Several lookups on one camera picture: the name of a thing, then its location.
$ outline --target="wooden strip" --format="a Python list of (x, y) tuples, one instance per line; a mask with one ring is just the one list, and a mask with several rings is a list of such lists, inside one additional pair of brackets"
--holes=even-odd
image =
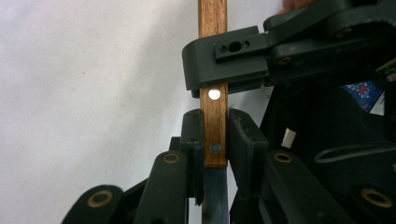
[[(199, 37), (227, 32), (227, 0), (199, 0)], [(219, 90), (220, 98), (210, 99), (210, 90)], [(201, 110), (204, 115), (205, 167), (227, 167), (227, 83), (201, 89)], [(219, 154), (210, 150), (220, 145)]]

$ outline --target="silver rivet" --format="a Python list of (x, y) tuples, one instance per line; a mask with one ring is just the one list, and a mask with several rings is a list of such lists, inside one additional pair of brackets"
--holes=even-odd
[(219, 155), (221, 151), (221, 145), (215, 142), (209, 147), (209, 151), (213, 154)]
[(218, 100), (221, 96), (221, 92), (218, 89), (211, 89), (209, 91), (209, 98), (212, 100)]

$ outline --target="blue patterned object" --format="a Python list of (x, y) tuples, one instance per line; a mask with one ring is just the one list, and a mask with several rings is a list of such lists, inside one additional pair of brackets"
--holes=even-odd
[(341, 89), (349, 92), (366, 112), (370, 112), (383, 92), (371, 81), (342, 86)]

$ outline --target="white surface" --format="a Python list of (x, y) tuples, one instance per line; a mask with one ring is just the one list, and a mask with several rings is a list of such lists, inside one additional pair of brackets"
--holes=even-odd
[[(262, 28), (280, 1), (228, 6), (229, 30)], [(181, 61), (197, 21), (196, 1), (0, 3), (0, 223), (60, 223), (85, 190), (148, 177), (199, 107)], [(267, 94), (230, 106), (260, 123)]]

